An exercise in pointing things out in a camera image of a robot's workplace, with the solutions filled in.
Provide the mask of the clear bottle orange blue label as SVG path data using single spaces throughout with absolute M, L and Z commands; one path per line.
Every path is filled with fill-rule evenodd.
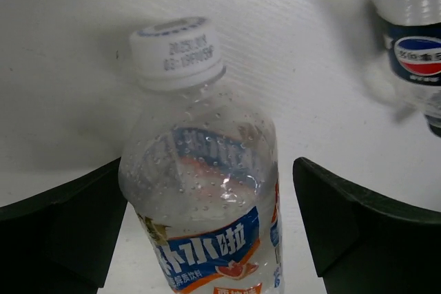
M 151 93 L 119 186 L 175 293 L 282 293 L 276 131 L 225 78 L 212 21 L 137 30 L 130 49 Z

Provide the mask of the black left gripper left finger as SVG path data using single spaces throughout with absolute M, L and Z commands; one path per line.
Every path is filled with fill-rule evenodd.
M 127 201 L 118 159 L 1 208 L 2 293 L 90 293 L 105 284 Z

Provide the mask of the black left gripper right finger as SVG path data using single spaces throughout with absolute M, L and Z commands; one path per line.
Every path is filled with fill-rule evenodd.
M 307 158 L 296 197 L 327 293 L 439 293 L 440 213 L 345 180 Z

